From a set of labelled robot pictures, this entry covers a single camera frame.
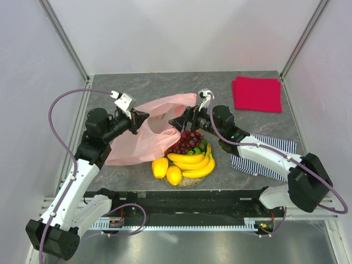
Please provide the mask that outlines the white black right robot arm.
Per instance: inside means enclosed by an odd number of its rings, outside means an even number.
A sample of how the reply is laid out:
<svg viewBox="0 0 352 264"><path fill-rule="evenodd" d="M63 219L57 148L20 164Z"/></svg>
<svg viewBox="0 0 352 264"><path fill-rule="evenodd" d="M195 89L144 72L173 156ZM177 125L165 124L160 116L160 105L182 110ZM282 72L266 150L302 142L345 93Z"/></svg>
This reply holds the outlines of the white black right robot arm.
<svg viewBox="0 0 352 264"><path fill-rule="evenodd" d="M227 106L208 111L198 106L186 107L183 114L169 120L179 132L188 124L219 138L221 148L230 154L256 162L287 180L285 185L262 188L252 202L253 213L265 216L276 207L297 207L311 213L330 192L333 184L320 159L311 153L300 156L264 144L235 125Z"/></svg>

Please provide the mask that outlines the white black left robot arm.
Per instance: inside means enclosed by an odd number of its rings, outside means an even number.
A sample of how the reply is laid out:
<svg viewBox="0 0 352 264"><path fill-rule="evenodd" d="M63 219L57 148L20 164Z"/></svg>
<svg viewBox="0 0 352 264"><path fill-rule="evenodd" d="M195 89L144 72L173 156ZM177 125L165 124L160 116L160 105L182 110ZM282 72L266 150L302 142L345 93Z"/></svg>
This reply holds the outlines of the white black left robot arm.
<svg viewBox="0 0 352 264"><path fill-rule="evenodd" d="M126 131L136 135L148 117L148 113L135 109L126 113L116 109L115 114L108 114L104 108L89 111L86 130L62 188L41 218L29 220L25 228L34 249L40 253L40 263L44 254L69 260L80 239L99 218L120 212L121 204L113 198L115 193L107 190L99 191L82 209L78 206L111 152L109 143Z"/></svg>

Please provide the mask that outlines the red grape bunch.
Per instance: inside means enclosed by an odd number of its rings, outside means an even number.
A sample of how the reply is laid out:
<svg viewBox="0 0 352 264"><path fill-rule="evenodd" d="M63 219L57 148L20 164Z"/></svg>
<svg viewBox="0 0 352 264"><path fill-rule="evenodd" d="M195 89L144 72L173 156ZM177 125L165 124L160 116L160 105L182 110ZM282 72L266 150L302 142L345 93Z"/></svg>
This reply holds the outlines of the red grape bunch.
<svg viewBox="0 0 352 264"><path fill-rule="evenodd" d="M196 131L185 131L181 133L180 139L169 147L165 154L176 153L176 154L187 154L192 151L195 147L199 147L203 141L202 134Z"/></svg>

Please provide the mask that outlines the pink plastic bag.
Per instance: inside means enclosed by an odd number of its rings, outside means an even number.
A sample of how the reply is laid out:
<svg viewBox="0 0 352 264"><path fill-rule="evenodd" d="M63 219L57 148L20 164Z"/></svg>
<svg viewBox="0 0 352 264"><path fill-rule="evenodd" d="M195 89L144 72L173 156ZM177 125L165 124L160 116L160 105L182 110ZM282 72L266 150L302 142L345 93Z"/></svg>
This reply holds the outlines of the pink plastic bag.
<svg viewBox="0 0 352 264"><path fill-rule="evenodd" d="M180 139L180 132L169 124L169 120L181 116L186 107L195 106L196 101L197 94L185 93L138 106L138 111L150 116L137 130L137 135L126 131L112 141L105 165L128 166L163 157L164 152Z"/></svg>

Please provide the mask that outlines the small green watermelon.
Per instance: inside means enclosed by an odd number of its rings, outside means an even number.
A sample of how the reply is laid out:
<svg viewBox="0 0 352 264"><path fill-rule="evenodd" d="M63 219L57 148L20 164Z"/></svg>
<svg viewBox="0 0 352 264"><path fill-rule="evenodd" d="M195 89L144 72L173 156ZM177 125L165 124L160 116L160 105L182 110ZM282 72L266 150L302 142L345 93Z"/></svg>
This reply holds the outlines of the small green watermelon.
<svg viewBox="0 0 352 264"><path fill-rule="evenodd" d="M198 155L201 153L202 153L202 151L198 147L195 147L192 150L188 151L186 154L187 155Z"/></svg>

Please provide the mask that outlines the yellow banana bunch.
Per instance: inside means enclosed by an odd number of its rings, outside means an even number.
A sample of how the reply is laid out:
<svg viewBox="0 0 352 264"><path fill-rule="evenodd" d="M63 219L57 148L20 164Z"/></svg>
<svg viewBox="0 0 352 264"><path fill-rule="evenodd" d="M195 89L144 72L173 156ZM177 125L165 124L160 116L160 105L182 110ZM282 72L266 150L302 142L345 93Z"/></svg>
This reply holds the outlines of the yellow banana bunch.
<svg viewBox="0 0 352 264"><path fill-rule="evenodd" d="M167 155L167 158L181 170L183 177L189 179L206 177L213 172L216 166L210 144L207 144L206 152L201 154L182 155L171 153Z"/></svg>

